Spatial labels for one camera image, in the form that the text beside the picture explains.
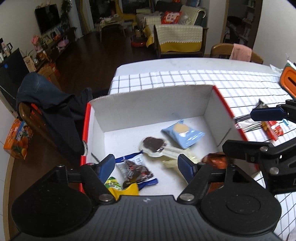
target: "pink towel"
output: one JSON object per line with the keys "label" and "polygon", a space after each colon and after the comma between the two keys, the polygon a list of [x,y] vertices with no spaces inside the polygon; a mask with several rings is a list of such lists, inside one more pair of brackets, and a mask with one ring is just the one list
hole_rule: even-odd
{"label": "pink towel", "polygon": [[240,61],[251,61],[252,49],[241,44],[233,44],[233,49],[229,59]]}

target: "red pillow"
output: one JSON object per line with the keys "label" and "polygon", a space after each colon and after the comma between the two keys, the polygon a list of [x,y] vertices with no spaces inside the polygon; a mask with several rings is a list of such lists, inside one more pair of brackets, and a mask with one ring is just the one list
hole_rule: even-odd
{"label": "red pillow", "polygon": [[179,17],[182,12],[170,12],[166,11],[161,20],[161,24],[175,24],[178,23]]}

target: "metal screw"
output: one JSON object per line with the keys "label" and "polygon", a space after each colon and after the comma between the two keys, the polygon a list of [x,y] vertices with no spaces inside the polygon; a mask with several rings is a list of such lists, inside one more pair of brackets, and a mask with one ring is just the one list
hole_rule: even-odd
{"label": "metal screw", "polygon": [[188,202],[188,201],[192,201],[194,199],[194,196],[190,193],[183,193],[180,195],[180,199]]}
{"label": "metal screw", "polygon": [[279,174],[279,169],[277,167],[272,167],[269,169],[269,173],[271,175],[278,175]]}
{"label": "metal screw", "polygon": [[268,147],[267,146],[261,146],[260,151],[266,152],[266,151],[268,151]]}
{"label": "metal screw", "polygon": [[99,199],[102,201],[102,202],[109,202],[113,199],[113,196],[111,194],[102,194],[99,196]]}

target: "dining table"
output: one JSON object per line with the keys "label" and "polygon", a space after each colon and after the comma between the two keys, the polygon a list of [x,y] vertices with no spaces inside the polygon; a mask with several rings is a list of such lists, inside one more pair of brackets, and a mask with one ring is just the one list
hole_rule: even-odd
{"label": "dining table", "polygon": [[[281,88],[280,76],[270,66],[220,58],[168,58],[124,64],[117,68],[109,94],[177,85],[215,85],[235,118],[250,114],[259,100],[269,107],[292,97]],[[260,128],[245,132],[248,141],[271,142],[275,146],[296,137],[296,124],[279,122],[283,135],[271,140]],[[262,173],[254,179],[263,187]],[[274,231],[282,240],[296,226],[296,192],[275,196],[282,215]]]}

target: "coffee table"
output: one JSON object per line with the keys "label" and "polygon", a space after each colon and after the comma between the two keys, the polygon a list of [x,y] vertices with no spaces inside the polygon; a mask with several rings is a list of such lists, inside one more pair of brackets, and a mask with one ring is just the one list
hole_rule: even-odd
{"label": "coffee table", "polygon": [[100,42],[102,43],[102,29],[111,25],[119,25],[122,30],[124,37],[126,36],[124,32],[124,20],[121,17],[111,18],[110,21],[102,19],[100,23],[95,23],[95,28],[100,32]]}

